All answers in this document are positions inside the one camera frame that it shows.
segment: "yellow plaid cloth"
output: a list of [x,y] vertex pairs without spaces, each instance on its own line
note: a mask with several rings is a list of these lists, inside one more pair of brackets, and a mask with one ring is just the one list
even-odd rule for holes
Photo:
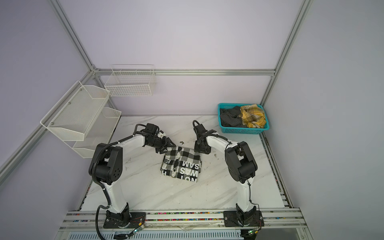
[[251,128],[264,128],[265,112],[257,104],[241,106],[240,111],[244,125]]

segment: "black mounting plate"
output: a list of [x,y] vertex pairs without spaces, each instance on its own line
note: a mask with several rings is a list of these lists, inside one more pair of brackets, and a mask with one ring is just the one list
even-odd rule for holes
[[[238,223],[238,218],[236,215],[236,211],[224,211],[224,225],[226,227],[240,227],[240,224]],[[264,226],[264,220],[262,216],[261,211],[256,211],[255,216],[252,219],[252,222],[244,227],[257,227],[257,226]]]
[[129,222],[128,226],[122,226],[123,223],[118,222],[114,220],[113,218],[106,218],[104,221],[104,226],[103,228],[137,228],[139,226],[140,221],[144,222],[146,213],[145,212],[130,212],[131,215],[131,221]]

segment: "wire grid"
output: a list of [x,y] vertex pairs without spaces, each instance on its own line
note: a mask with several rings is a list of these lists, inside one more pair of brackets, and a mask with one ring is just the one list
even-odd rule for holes
[[72,149],[81,157],[93,157],[99,143],[108,143],[120,119],[121,112],[104,107],[84,141],[76,142]]
[[108,90],[92,85],[80,87],[47,129],[62,141],[83,141],[108,98]]
[[153,69],[113,70],[105,89],[111,91],[111,96],[152,96],[156,85]]

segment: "dark gray cloth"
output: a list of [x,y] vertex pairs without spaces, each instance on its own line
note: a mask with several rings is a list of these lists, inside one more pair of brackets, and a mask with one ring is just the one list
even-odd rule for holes
[[241,117],[240,106],[235,106],[231,109],[220,108],[220,119],[223,127],[247,127],[243,125]]

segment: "white wire basket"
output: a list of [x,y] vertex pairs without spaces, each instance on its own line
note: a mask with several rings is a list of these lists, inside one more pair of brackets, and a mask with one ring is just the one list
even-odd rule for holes
[[113,97],[152,96],[156,85],[153,65],[111,65],[105,89]]
[[99,143],[109,143],[121,112],[104,107],[84,141],[77,141],[72,149],[81,157],[93,157]]
[[40,123],[62,141],[84,141],[107,103],[109,94],[103,88],[81,85],[47,125],[43,120]]

